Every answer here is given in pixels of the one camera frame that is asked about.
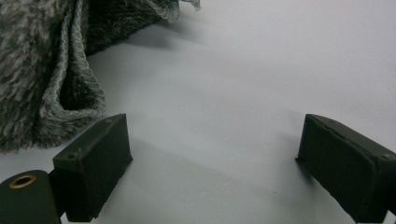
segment brass grommet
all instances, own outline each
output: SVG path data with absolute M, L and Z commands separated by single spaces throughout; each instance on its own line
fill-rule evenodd
M 33 182 L 35 182 L 35 175 L 22 175 L 9 183 L 9 187 L 11 189 L 21 189 L 32 184 Z

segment dark green plastic part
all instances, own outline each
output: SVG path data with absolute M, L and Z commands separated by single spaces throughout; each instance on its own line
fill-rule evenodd
M 0 184 L 0 223 L 61 223 L 46 172 L 21 173 Z
M 54 180 L 63 188 L 69 221 L 98 217 L 132 161 L 124 114 L 102 119 L 53 158 Z
M 342 123 L 306 115 L 296 160 L 356 222 L 395 212 L 396 154 Z

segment gray knit fabric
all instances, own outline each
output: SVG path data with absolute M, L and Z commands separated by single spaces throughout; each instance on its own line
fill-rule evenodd
M 0 152 L 58 146 L 103 116 L 86 53 L 178 15 L 177 0 L 0 0 Z

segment heathered gray textile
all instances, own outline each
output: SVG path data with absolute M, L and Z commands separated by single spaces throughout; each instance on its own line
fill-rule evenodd
M 177 0 L 0 0 L 0 152 L 58 146 L 102 117 L 86 53 L 178 15 Z

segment white table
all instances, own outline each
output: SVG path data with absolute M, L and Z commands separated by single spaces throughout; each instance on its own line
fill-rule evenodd
M 307 113 L 396 150 L 396 1 L 202 5 L 89 59 L 134 156 L 92 223 L 354 223 L 294 158 Z M 68 143 L 1 155 L 0 180 Z

